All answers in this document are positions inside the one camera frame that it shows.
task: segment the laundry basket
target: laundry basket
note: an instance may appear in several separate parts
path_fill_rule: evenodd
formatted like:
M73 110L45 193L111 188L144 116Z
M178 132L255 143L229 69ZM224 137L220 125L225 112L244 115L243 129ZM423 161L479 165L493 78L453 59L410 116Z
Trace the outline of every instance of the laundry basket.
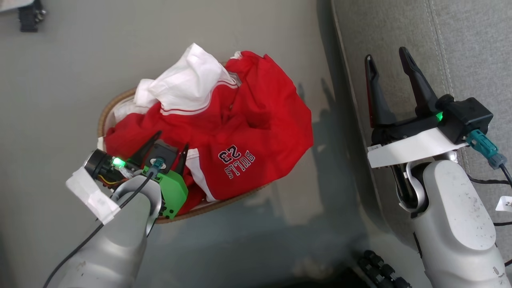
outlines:
M101 116L99 118L98 138L104 137L106 135L107 130L116 125L116 118L114 117L114 108L117 105L121 105L127 101L133 100L136 89L137 88L133 88L133 89L130 89L126 92L123 92L123 93L117 95L114 99L112 99L112 101L110 101L105 106L105 108L101 112ZM203 200L198 206L196 206L195 208L193 208L186 214L176 216L173 219L166 219L164 217L158 217L156 223L163 224L163 223L174 222L174 221L194 217L196 215L200 215L200 214L218 209L220 207L224 207L228 204L231 204L233 202L236 202L242 198L245 198L245 197L253 194L254 192L262 189L263 187L260 187L258 189L252 190L250 192L247 192L245 194L239 195L237 197L234 197L234 198L231 198L228 200L221 200L221 201L215 201L215 202L207 202L206 200Z

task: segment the red clothing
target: red clothing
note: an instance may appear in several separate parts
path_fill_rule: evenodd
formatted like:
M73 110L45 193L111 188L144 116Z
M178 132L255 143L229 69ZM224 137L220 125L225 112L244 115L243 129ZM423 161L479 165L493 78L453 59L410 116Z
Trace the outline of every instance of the red clothing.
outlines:
M311 112L270 57L244 51L226 69L241 85L220 81L206 110L165 111L157 103L145 115L128 115L104 139L107 152L121 158L159 130L171 146L189 143L189 196L180 214L203 193L209 201L229 199L286 176L313 145Z

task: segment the gray sofa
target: gray sofa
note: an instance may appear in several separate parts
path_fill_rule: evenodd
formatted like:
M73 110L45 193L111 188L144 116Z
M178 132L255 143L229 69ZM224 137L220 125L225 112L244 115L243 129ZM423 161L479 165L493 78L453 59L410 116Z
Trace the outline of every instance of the gray sofa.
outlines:
M405 46L438 97L447 93L456 100L475 97L494 114L488 136L512 160L511 1L344 0L332 5L367 146L372 130L365 56L372 54L386 100L401 120L414 116L416 105L398 55L398 48ZM493 171L471 148L460 150L458 161L474 178L504 179L501 170ZM385 223L402 242L416 248L409 215L398 206L390 169L373 170L372 175ZM512 221L512 214L495 211L501 196L512 195L509 186L475 184L475 188L494 222ZM509 260L512 226L496 230L498 248Z

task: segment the green led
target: green led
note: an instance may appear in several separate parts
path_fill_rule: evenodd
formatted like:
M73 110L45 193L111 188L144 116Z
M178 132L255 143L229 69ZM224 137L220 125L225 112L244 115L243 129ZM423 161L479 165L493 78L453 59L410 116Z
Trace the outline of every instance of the green led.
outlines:
M121 160L121 158L117 158L115 157L114 160L112 160L112 164L114 164L115 166L121 166L121 167L124 167L126 165L126 163Z
M437 117L437 120L438 120L438 121L443 120L443 112L439 112L439 113L437 113L437 114L436 114L436 117Z

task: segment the cable connector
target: cable connector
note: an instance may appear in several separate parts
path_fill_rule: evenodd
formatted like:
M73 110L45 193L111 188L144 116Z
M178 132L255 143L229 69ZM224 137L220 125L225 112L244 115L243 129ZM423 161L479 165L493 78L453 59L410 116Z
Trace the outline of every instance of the cable connector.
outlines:
M501 164L507 163L507 158L498 153L498 147L482 131L478 129L471 131L466 138L466 142L473 149L480 152L494 170L497 170Z
M156 158L151 159L151 164L152 165L150 169L147 171L147 174L149 175L152 172L153 175L151 176L151 179L153 179L157 176L158 172L160 172L160 169L165 169L165 163L162 158Z

